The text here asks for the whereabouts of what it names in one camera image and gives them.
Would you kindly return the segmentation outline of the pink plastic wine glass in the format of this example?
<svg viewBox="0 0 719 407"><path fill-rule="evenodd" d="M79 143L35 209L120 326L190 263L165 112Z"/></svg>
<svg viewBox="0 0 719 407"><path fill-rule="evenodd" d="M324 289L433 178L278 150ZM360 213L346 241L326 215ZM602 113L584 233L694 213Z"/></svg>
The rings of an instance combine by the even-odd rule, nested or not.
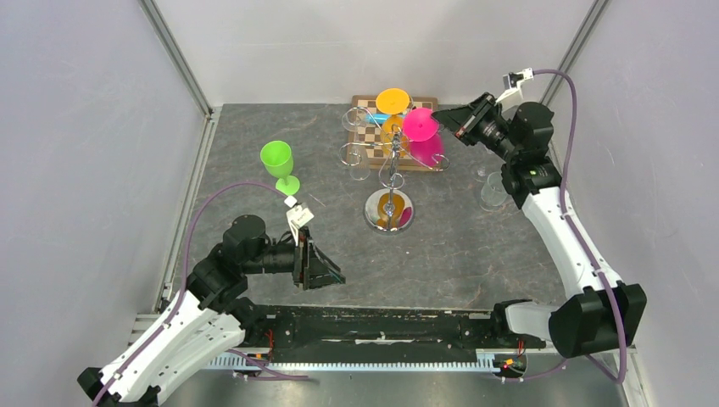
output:
<svg viewBox="0 0 719 407"><path fill-rule="evenodd" d="M432 118L429 108L411 110L404 118L402 131L410 142L410 154L430 167L438 166L444 155L439 124Z"/></svg>

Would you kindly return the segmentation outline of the clear wine glass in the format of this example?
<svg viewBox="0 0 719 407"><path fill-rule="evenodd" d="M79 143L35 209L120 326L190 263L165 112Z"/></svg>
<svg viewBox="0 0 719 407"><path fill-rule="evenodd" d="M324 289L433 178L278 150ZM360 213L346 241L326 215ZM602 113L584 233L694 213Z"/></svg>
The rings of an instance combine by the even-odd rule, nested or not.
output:
<svg viewBox="0 0 719 407"><path fill-rule="evenodd" d="M365 108L352 107L342 117L342 125L348 132L348 142L340 148L342 162L349 168L350 177L363 181L369 177L369 159L364 138L360 131L364 129L367 111Z"/></svg>
<svg viewBox="0 0 719 407"><path fill-rule="evenodd" d="M504 205L508 197L502 174L499 171L489 174L480 190L480 207L489 212L495 211Z"/></svg>
<svg viewBox="0 0 719 407"><path fill-rule="evenodd" d="M490 173L491 169L487 162L477 161L471 165L471 177L476 182L486 183Z"/></svg>

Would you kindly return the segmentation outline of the clear wine glass front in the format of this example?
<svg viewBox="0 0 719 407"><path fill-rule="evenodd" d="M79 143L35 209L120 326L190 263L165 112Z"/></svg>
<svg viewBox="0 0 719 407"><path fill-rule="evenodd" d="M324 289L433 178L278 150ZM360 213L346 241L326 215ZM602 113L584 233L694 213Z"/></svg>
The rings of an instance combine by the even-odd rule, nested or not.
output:
<svg viewBox="0 0 719 407"><path fill-rule="evenodd" d="M504 205L508 197L502 174L499 171L489 174L480 190L480 207L489 212L495 211Z"/></svg>

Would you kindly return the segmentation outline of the chrome wine glass rack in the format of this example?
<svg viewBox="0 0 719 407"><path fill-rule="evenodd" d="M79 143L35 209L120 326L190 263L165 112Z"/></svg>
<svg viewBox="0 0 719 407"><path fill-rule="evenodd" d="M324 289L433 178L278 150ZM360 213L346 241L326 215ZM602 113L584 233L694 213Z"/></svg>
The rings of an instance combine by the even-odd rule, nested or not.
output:
<svg viewBox="0 0 719 407"><path fill-rule="evenodd" d="M409 228L415 218L415 206L412 199L401 189L404 187L404 175L400 172L400 159L405 157L421 168L430 171L445 170L449 159L442 155L441 163L430 167L417 161L410 154L409 140L403 140L401 127L393 125L393 140L390 142L391 154L378 170L381 188L373 192L365 201L363 213L366 223L374 231L395 235Z"/></svg>

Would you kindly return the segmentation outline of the clear wine glass back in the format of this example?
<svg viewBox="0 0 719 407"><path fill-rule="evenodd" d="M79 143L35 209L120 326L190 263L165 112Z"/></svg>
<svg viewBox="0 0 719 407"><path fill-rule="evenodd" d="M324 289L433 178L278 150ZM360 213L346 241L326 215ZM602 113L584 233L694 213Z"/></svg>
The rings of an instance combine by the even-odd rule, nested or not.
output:
<svg viewBox="0 0 719 407"><path fill-rule="evenodd" d="M348 132L348 142L340 148L342 162L349 168L350 177L363 181L369 177L369 159L364 138L360 131L364 129L367 111L365 108L352 107L342 117L342 125Z"/></svg>

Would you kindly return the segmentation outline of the green plastic wine glass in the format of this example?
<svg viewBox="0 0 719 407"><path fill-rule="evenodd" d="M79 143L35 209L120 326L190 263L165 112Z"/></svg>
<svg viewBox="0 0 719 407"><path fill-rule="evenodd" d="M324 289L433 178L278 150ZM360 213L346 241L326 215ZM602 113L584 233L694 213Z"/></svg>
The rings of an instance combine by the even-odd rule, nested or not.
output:
<svg viewBox="0 0 719 407"><path fill-rule="evenodd" d="M276 178L276 190L294 195L300 189L300 181L292 175L294 161L293 151L284 141L266 143L260 150L260 160L268 173Z"/></svg>

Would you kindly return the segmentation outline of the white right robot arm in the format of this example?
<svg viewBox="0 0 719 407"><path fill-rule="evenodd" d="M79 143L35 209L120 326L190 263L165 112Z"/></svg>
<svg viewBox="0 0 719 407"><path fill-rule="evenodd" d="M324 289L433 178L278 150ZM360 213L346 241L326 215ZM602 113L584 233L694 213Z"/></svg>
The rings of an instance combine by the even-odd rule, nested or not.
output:
<svg viewBox="0 0 719 407"><path fill-rule="evenodd" d="M647 305L637 284L626 284L601 258L572 208L563 178L548 156L553 112L537 102L518 105L510 120L484 93L432 118L467 146L478 143L503 160L504 190L530 220L548 249L565 290L559 307L517 299L498 303L491 338L510 346L523 335L551 342L567 359L633 344Z"/></svg>

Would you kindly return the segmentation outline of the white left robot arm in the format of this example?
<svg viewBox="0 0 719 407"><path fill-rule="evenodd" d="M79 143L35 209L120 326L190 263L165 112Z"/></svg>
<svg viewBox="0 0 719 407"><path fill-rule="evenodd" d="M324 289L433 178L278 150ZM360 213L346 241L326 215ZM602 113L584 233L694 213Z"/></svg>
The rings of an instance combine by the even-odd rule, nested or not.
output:
<svg viewBox="0 0 719 407"><path fill-rule="evenodd" d="M153 324L113 362L86 368L79 386L94 406L160 406L220 354L264 340L264 312L244 293L248 276L277 273L304 290L346 282L308 227L271 239L260 217L242 215Z"/></svg>

